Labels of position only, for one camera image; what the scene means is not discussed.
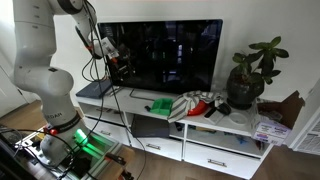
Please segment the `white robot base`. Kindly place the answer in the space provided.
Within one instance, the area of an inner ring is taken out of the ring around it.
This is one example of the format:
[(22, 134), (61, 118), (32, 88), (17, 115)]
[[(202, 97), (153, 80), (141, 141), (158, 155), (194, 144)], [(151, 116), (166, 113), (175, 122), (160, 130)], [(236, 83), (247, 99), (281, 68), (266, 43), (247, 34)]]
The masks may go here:
[(30, 130), (18, 142), (56, 180), (98, 180), (116, 162), (121, 144), (91, 129), (76, 128), (68, 138), (55, 130)]

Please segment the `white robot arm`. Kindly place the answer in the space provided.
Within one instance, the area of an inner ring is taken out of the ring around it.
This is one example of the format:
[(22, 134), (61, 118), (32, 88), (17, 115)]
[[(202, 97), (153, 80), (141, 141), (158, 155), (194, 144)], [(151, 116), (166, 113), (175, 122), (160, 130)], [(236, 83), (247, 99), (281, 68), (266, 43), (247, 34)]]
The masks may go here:
[(71, 74), (51, 65), (56, 52), (54, 17), (70, 15), (76, 22), (76, 32), (85, 48), (96, 59), (119, 56), (112, 41), (95, 42), (91, 37), (97, 17), (87, 0), (12, 0), (16, 36), (16, 57), (13, 83), (24, 91), (37, 94), (42, 101), (42, 113), (48, 129), (40, 148), (45, 160), (61, 162), (67, 150), (75, 145), (73, 135), (85, 125), (70, 98), (73, 87)]

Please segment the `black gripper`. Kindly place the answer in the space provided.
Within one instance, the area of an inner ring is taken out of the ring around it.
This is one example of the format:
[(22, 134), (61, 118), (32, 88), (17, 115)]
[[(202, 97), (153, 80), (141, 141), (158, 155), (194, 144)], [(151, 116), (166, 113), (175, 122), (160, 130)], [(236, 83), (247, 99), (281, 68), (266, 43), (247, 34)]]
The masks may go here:
[(118, 57), (111, 58), (111, 71), (115, 81), (123, 82), (125, 79), (135, 74), (135, 68), (131, 63), (131, 52), (126, 46), (118, 48)]

